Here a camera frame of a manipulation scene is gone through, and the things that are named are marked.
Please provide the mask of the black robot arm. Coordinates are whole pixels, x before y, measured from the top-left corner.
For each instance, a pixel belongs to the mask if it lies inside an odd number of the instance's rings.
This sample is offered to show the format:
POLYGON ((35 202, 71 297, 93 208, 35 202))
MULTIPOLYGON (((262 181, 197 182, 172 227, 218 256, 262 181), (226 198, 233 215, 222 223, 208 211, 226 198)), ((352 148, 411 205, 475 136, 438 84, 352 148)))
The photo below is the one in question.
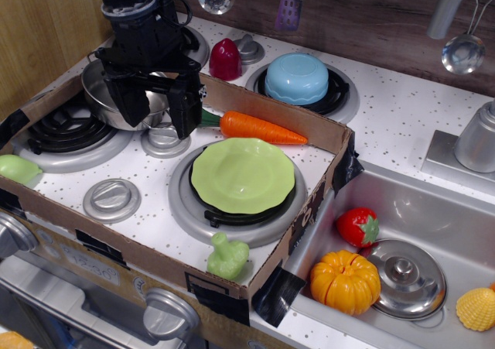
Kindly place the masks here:
POLYGON ((115 46, 96 52, 104 82, 123 119, 132 127, 150 112, 147 92, 164 94, 179 139, 201 123, 201 66, 183 53, 186 24, 177 0, 102 0, 115 46))

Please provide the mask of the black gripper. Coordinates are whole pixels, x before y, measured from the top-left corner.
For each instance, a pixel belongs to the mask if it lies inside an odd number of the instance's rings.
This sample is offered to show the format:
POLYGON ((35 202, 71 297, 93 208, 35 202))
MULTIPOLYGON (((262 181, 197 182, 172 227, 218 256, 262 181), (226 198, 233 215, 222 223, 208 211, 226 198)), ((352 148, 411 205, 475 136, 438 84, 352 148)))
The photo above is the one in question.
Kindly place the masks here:
POLYGON ((96 57, 120 68, 105 68, 104 82, 123 119, 138 126, 150 113, 145 90, 135 84, 135 72, 178 74, 168 93, 169 113, 179 139, 202 120, 200 64, 185 56, 183 24, 174 0, 102 0, 101 11, 111 23, 114 46, 96 57))

